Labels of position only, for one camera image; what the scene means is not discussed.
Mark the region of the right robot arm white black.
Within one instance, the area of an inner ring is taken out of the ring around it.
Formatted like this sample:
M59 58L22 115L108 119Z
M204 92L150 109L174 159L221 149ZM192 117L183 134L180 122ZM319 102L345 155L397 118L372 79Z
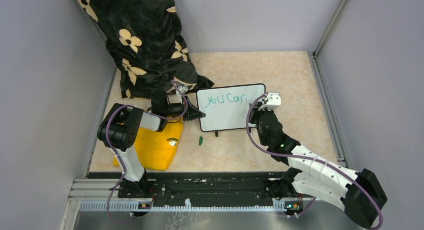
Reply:
M252 141L254 146L289 166L289 176L281 183L284 194L320 198L341 209L359 226L381 229L382 209L388 197L373 171L349 169L319 156L286 134L274 111L262 109L257 103L250 105L246 124L256 126L260 142Z

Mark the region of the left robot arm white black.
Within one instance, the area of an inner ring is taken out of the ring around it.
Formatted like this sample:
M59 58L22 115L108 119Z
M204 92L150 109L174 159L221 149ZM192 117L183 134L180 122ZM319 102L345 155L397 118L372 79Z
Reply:
M185 95L179 103L170 103L165 91L153 94L149 111L116 103L102 121L97 137L112 150L122 169L118 197L152 196L147 172L136 153L139 129L162 132L171 120L190 121L205 116Z

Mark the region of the white whiteboard black frame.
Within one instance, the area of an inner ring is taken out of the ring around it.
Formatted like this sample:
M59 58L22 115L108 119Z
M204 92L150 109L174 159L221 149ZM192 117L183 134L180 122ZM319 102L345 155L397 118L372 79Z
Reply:
M196 93L203 132L245 129L250 104L266 93L263 83L202 89Z

